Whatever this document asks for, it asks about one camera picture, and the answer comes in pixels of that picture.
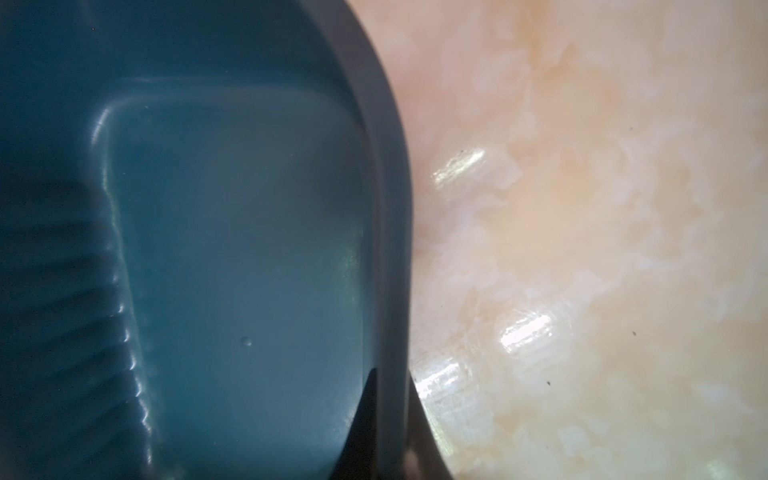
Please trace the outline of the dark teal plastic container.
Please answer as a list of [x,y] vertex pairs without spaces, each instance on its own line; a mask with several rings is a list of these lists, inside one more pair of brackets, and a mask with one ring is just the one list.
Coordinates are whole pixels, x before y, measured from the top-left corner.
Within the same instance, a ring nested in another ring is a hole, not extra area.
[[345,1],[1,5],[1,475],[406,479],[412,183]]

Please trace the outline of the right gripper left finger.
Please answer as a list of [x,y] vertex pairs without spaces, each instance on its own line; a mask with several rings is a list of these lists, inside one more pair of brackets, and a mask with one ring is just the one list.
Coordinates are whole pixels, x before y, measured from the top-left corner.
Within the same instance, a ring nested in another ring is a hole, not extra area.
[[376,463],[377,370],[369,372],[344,447],[330,480],[378,478]]

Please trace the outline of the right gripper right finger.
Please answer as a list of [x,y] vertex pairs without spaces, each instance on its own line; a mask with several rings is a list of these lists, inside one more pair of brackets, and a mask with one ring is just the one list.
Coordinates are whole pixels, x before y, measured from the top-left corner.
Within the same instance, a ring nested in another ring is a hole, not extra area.
[[452,480],[412,377],[409,378],[406,479]]

